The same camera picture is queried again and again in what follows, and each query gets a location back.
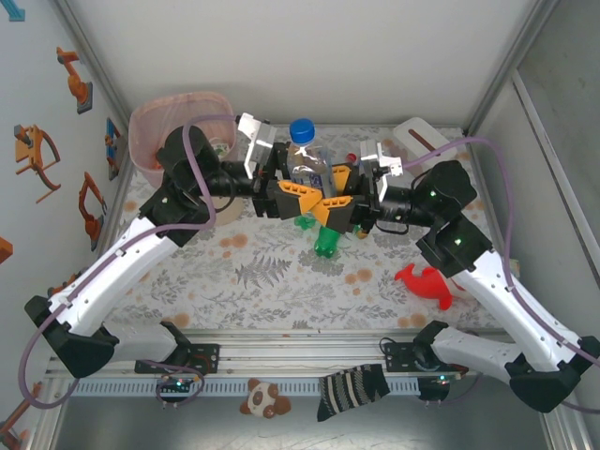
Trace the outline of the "floral tablecloth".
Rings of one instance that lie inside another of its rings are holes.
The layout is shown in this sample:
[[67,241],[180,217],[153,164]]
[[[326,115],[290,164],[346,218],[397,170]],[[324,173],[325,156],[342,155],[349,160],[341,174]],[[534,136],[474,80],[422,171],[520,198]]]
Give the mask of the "floral tablecloth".
[[189,329],[420,328],[432,320],[458,328],[493,328],[474,299],[440,309],[410,292],[396,273],[425,268],[418,227],[380,223],[365,238],[338,241],[317,255],[316,228],[257,217],[249,200],[215,201],[217,225],[197,233],[145,273],[119,300],[107,323],[141,326],[162,320]]

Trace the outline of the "brown white panda plush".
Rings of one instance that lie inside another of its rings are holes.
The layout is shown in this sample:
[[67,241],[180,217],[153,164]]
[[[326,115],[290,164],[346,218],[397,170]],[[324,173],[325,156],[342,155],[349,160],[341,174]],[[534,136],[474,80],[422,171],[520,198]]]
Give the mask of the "brown white panda plush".
[[288,397],[279,393],[278,386],[251,378],[247,382],[248,396],[240,405],[240,413],[265,419],[284,415],[292,410]]

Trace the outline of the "white tissue box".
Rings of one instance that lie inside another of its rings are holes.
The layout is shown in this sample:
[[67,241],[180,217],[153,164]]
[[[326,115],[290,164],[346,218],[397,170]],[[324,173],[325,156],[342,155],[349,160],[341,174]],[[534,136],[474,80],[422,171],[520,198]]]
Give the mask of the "white tissue box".
[[393,135],[406,152],[404,162],[417,160],[449,143],[436,128],[420,117],[396,126]]

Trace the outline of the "black white striped sock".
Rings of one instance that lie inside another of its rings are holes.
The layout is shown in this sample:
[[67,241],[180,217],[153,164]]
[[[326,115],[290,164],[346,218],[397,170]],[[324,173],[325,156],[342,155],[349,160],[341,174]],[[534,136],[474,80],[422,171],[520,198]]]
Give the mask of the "black white striped sock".
[[390,393],[381,364],[351,367],[319,379],[317,421],[368,405]]

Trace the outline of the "aluminium frame post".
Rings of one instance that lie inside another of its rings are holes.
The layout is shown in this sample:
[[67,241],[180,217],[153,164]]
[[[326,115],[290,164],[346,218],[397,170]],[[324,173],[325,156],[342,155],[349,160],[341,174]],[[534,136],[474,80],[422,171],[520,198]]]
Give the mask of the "aluminium frame post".
[[517,30],[499,68],[484,91],[481,101],[466,122],[466,126],[463,128],[464,136],[474,135],[482,126],[503,87],[511,79],[560,2],[561,0],[534,1],[531,11]]
[[76,51],[83,56],[85,65],[98,82],[107,102],[122,121],[128,119],[128,110],[120,98],[108,72],[102,65],[93,42],[83,26],[81,18],[69,0],[49,0],[54,13],[71,39]]

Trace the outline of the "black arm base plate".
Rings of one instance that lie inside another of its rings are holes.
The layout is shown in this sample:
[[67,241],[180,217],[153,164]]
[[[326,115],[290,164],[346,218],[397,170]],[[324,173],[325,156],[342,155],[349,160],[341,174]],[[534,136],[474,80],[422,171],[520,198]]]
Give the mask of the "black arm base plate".
[[[183,367],[194,368],[202,375],[216,373],[218,371],[220,346],[214,343],[192,344]],[[173,369],[161,368],[156,365],[136,361],[134,372],[137,374],[166,374]]]
[[379,343],[383,354],[386,370],[391,373],[408,372],[448,372],[466,374],[469,369],[460,365],[447,365],[439,360],[421,362],[417,358],[412,342],[396,342],[383,338]]

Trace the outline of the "aluminium rail beam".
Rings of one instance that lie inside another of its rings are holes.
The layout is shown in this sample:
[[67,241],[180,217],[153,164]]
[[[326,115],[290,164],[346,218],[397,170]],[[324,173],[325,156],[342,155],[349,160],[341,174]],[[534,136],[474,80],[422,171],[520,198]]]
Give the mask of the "aluminium rail beam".
[[[153,366],[189,366],[193,346],[217,344],[216,373],[233,375],[285,376],[302,373],[329,373],[362,364],[380,363],[382,331],[348,330],[318,332],[292,330],[288,334],[262,330],[202,330],[184,333],[171,322],[134,329],[121,324],[106,330],[108,352],[100,355],[91,348],[76,355],[73,377],[83,379],[119,369],[132,370],[136,361]],[[568,362],[573,353],[553,337],[514,337],[512,342],[490,340],[465,333],[439,322],[419,333],[402,334],[402,347],[414,344],[404,367],[409,371],[428,370],[437,365],[459,365],[505,380],[505,366],[519,357],[534,370],[552,372]]]

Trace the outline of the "beige bin with pink liner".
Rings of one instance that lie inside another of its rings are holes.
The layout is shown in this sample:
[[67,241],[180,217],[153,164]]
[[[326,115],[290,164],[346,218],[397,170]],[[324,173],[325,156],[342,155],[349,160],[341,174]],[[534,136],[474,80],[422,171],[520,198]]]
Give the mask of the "beige bin with pink liner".
[[158,162],[158,150],[176,128],[189,124],[202,130],[207,140],[226,141],[231,152],[221,161],[236,161],[235,114],[229,101],[218,93],[192,92],[161,97],[136,109],[129,121],[129,154],[138,172],[155,191],[142,203],[139,216],[156,225],[190,223],[196,218],[159,218],[158,189],[163,168]]

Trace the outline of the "blue orange wall decal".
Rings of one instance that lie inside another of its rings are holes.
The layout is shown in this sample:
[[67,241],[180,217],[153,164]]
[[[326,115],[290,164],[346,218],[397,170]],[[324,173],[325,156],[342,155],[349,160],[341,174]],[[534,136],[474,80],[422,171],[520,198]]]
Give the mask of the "blue orange wall decal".
[[120,173],[122,162],[128,150],[128,138],[119,131],[110,117],[106,119],[104,142],[108,163],[108,177],[112,181]]

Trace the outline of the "small lit circuit board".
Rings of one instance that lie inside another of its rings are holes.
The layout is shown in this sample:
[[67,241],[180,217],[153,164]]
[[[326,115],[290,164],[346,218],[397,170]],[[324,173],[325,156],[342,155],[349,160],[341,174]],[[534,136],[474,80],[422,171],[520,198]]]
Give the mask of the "small lit circuit board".
[[193,383],[194,380],[190,378],[165,375],[158,382],[157,390],[159,393],[187,394]]
[[451,379],[446,375],[418,377],[418,398],[423,401],[445,401],[450,392]]

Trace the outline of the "blue-cap water bottle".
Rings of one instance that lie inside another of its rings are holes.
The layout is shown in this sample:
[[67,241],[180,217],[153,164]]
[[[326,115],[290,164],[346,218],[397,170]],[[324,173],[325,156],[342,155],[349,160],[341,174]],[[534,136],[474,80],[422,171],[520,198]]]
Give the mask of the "blue-cap water bottle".
[[308,118],[300,118],[290,123],[291,137],[289,166],[292,181],[299,185],[319,189],[324,198],[333,197],[329,192],[327,169],[331,167],[328,152],[316,145],[316,128]]

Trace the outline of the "red shark toy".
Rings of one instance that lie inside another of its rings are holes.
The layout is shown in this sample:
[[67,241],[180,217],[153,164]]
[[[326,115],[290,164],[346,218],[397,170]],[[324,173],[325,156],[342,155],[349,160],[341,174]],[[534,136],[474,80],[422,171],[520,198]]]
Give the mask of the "red shark toy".
[[428,266],[420,275],[415,275],[414,267],[415,265],[410,263],[395,274],[394,280],[401,280],[411,293],[420,298],[436,300],[440,310],[448,310],[453,305],[454,295],[441,272]]

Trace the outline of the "grey side panel bar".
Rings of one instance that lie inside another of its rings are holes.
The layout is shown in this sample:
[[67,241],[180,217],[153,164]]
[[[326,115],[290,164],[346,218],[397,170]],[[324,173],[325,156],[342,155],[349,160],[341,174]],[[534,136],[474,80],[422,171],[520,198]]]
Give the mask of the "grey side panel bar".
[[585,217],[576,193],[567,178],[567,174],[555,152],[539,113],[535,109],[525,83],[522,81],[517,70],[511,77],[511,83],[530,124],[532,133],[538,142],[538,146],[547,164],[553,183],[561,197],[563,207],[577,236],[586,262],[590,266],[593,278],[600,288],[600,245],[593,234],[589,221]]

